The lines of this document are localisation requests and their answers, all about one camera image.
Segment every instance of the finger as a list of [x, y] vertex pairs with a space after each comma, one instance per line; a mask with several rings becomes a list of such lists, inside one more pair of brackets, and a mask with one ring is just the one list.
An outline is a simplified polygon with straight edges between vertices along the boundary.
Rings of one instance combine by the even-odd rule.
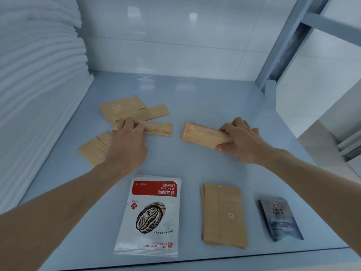
[[256, 134], [258, 134], [258, 135], [259, 135], [259, 129], [258, 129], [257, 127], [252, 128], [252, 130], [253, 130], [253, 132], [255, 132]]
[[124, 123], [125, 123], [125, 119], [123, 118], [120, 118], [119, 121], [118, 121], [118, 128], [117, 128], [117, 131], [120, 131], [123, 129], [124, 127]]
[[250, 128], [250, 124], [246, 120], [244, 120], [243, 122], [246, 127]]
[[244, 122], [243, 122], [243, 120], [242, 120], [242, 118], [241, 117], [237, 117], [237, 118], [235, 118], [233, 121], [232, 121], [232, 123], [231, 123], [232, 125], [234, 125], [235, 127], [242, 127], [242, 126], [245, 126], [245, 124], [244, 124]]
[[221, 145], [217, 145], [215, 150], [217, 152], [232, 152], [234, 150], [235, 146], [233, 143], [223, 143]]
[[146, 126], [145, 125], [141, 125], [140, 123], [135, 127], [135, 129], [137, 129], [138, 131], [140, 131], [141, 133], [144, 132], [144, 130], [146, 130]]
[[229, 134], [234, 133], [236, 127], [231, 125], [230, 123], [225, 123], [223, 126], [220, 127], [220, 131], [227, 131]]
[[133, 130], [134, 129], [134, 119], [132, 117], [126, 118], [123, 129], [125, 129], [125, 130]]

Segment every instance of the metal frame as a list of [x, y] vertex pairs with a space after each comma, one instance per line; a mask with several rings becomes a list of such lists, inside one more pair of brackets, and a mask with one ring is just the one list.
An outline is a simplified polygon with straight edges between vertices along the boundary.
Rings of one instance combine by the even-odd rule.
[[[329, 3], [330, 0], [298, 0], [295, 4], [256, 80], [256, 85], [265, 95], [267, 90], [271, 89], [268, 97], [271, 97], [272, 101], [275, 102], [273, 97], [277, 82], [314, 28], [361, 46], [361, 29], [320, 15]], [[266, 85], [270, 80], [276, 83], [271, 86]]]

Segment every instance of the stack of white towels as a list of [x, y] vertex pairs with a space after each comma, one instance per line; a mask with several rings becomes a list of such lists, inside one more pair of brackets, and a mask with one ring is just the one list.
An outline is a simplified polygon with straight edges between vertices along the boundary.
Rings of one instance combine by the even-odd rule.
[[18, 205], [93, 82], [76, 0], [0, 0], [0, 214]]

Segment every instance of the white coffee packet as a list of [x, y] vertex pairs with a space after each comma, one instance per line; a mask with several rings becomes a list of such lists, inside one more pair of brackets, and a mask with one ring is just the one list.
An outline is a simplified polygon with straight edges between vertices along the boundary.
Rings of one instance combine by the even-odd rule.
[[178, 257], [181, 186], [179, 178], [132, 179], [114, 254]]

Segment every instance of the forearm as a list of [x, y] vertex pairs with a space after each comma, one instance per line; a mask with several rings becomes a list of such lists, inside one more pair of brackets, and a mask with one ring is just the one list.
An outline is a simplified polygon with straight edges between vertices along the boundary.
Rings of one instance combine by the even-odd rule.
[[361, 255], [361, 185], [274, 150], [262, 164], [285, 181], [356, 253]]
[[0, 215], [4, 270], [38, 270], [87, 211], [124, 175], [106, 164]]

